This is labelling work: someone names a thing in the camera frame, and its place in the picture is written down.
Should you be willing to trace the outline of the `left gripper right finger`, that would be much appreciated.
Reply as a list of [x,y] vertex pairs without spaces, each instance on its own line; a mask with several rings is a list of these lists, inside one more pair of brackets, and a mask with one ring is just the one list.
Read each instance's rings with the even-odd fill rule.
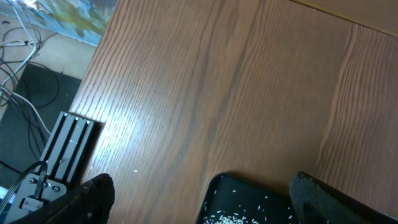
[[294,174],[289,195],[300,223],[390,223],[397,219],[349,197],[306,172]]

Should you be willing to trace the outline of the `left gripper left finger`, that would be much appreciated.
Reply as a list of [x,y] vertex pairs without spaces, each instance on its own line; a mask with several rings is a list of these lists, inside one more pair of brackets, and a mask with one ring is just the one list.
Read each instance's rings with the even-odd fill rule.
[[16,224],[107,224],[115,199],[109,174],[100,174],[43,208],[15,221]]

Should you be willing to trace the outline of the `white rice pile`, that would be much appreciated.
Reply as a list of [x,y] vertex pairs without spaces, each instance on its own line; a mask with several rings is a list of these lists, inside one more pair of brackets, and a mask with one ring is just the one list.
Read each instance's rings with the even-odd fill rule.
[[199,224],[295,224],[290,201],[271,192],[214,190],[203,202]]

